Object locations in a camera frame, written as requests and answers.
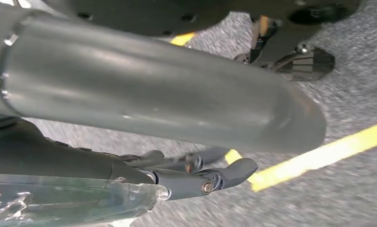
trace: gray metal pipe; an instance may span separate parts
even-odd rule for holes
[[[324,139],[319,106],[278,75],[138,35],[6,10],[24,13],[18,20],[0,15],[14,25],[0,35],[0,114],[260,152],[304,152]]]

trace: asphalt pavement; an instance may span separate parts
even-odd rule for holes
[[[247,15],[232,13],[216,27],[197,34],[187,46],[228,58],[250,43]],[[377,124],[377,0],[368,0],[351,18],[326,27],[312,43],[336,56],[336,69],[321,81],[298,83],[323,108],[326,143]],[[115,154],[150,149],[168,156],[204,148],[165,140],[59,122],[33,120],[54,140]],[[294,157],[241,153],[261,169]],[[158,204],[133,227],[377,227],[377,148],[310,171],[261,192],[250,184],[210,196]]]

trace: yellow painted line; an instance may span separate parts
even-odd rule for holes
[[[373,147],[377,147],[377,125],[255,173],[248,181],[252,190],[258,192]],[[240,158],[236,150],[225,156],[229,165]]]
[[[177,46],[184,46],[188,41],[190,41],[190,39],[192,39],[194,37],[194,35],[195,35],[195,33],[178,35],[172,41],[170,41],[170,43],[177,45]]]

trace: clear plastic windshield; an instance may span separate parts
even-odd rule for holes
[[[0,227],[122,227],[165,200],[154,184],[0,175]]]

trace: screw hole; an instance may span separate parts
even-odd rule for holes
[[[92,20],[94,17],[89,13],[78,13],[77,16],[84,20]]]
[[[196,18],[197,18],[197,17],[196,17],[194,14],[192,14],[192,13],[187,13],[187,14],[184,14],[184,15],[181,17],[181,20],[182,20],[182,21],[185,21],[185,22],[190,22],[190,23],[192,23],[192,22],[195,21]]]
[[[164,31],[162,34],[163,34],[163,35],[171,35],[172,32],[171,32],[171,31]]]

